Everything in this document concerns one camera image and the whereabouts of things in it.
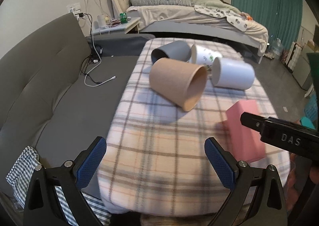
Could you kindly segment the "pink hexagonal plastic cup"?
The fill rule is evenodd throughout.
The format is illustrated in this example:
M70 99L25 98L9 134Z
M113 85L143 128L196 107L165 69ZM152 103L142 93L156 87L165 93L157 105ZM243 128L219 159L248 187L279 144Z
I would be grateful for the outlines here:
M240 122L244 112L259 115L255 100L239 100L226 111L230 132L230 151L237 161L255 162L266 157L265 144L260 134Z

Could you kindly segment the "white cylindrical cup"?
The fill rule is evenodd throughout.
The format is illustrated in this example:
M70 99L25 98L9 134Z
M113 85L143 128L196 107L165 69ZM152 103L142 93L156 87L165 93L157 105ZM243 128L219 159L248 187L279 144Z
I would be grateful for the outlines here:
M248 90L255 80L254 68L243 61L216 57L211 66L211 82L215 87Z

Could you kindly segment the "brown paper cup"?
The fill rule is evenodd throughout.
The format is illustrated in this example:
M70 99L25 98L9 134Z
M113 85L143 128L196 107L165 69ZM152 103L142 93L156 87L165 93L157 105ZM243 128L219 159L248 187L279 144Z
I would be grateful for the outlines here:
M200 100L207 76L203 65L161 58L150 70L149 84L155 92L188 112Z

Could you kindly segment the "white floral paper cup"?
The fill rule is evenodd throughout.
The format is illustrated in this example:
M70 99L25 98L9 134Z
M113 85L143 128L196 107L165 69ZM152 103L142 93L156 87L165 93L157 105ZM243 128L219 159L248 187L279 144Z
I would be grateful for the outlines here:
M189 60L192 64L204 65L210 68L215 58L222 58L222 54L218 51L213 51L203 46L194 44L191 47L191 58Z

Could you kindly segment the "teal laundry basket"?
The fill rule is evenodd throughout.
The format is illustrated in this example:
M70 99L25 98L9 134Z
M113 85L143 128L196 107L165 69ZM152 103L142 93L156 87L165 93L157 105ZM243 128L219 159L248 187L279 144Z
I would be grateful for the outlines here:
M304 108L304 116L300 119L301 125L311 129L318 128L317 97L312 95Z

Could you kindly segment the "grey mini fridge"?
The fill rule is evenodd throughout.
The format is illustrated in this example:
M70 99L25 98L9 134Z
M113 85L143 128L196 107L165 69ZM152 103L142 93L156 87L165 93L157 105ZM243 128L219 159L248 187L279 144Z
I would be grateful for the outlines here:
M295 78L300 88L305 91L309 90L309 87L312 84L309 59L307 56L308 53L312 52L313 50L307 44L303 45L303 49L292 73L292 76Z

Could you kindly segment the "clear water jug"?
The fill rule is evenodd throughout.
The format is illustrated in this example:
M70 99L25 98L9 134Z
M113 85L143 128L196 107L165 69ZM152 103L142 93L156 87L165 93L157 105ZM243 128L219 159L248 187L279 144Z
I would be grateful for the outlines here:
M270 52L273 54L273 57L275 59L279 59L281 57L281 54L283 52L283 45L279 38L276 38L272 42Z

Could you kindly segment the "grey sofa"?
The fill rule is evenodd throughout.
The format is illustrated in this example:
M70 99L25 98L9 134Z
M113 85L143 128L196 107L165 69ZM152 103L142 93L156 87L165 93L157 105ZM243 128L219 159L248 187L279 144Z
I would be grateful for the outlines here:
M127 82L149 34L100 35L102 81L89 87L81 74L91 53L72 14L24 38L1 59L1 191L13 195L6 176L27 146L42 164L73 160L93 140L106 137Z

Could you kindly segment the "patterned white quilt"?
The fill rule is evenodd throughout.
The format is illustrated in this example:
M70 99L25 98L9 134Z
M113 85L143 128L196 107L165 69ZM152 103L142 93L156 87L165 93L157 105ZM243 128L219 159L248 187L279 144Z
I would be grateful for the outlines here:
M200 14L214 18L225 18L229 24L234 26L239 31L246 32L248 28L247 18L233 12L230 9L208 8L200 5L194 5L194 10Z

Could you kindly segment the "teal curtain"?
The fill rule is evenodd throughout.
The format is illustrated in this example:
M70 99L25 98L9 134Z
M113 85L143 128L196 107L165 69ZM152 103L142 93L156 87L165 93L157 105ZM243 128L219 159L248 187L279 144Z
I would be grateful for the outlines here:
M303 0L231 0L231 3L268 29L268 42L279 38L287 50L297 39Z

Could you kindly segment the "bed with beige sheets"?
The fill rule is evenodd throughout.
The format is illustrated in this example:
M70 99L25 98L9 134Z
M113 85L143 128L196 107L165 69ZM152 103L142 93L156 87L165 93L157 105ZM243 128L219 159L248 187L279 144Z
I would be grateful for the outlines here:
M132 6L130 0L111 0L114 15L119 17L125 12L130 17L139 17L139 28L148 33L189 33L226 39L242 43L256 49L256 58L260 62L267 48L268 30L254 21L252 16L222 0L191 0L191 7L178 5ZM208 8L230 9L248 20L246 32L239 31L225 18L214 18L200 14L194 5Z

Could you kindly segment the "white bedside table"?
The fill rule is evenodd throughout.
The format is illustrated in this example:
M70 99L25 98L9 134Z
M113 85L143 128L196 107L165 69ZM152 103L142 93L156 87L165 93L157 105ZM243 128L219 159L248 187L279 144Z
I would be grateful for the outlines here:
M139 17L132 17L125 24L108 25L107 27L94 30L93 34L94 35L101 35L101 34L105 34L105 33L107 33L107 34L110 34L110 33L127 34L132 30L139 32L139 24L140 24L140 18Z

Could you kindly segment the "green bottle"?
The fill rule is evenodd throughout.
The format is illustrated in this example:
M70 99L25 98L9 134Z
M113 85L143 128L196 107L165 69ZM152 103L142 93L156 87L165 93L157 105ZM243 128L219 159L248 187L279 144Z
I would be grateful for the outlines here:
M128 17L125 12L120 13L119 20L121 24L126 24L128 22Z

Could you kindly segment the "striped pillow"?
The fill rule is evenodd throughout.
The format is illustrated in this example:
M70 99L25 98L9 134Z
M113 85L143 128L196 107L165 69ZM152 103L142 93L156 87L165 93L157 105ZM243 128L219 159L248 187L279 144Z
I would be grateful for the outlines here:
M182 7L191 7L191 0L130 0L132 6L156 6L156 5L178 5Z

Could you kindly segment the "wall power socket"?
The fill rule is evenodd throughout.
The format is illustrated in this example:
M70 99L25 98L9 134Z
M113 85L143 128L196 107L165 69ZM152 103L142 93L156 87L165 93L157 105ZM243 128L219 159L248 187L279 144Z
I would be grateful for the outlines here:
M67 5L67 13L72 13L74 16L82 13L80 3L72 3Z

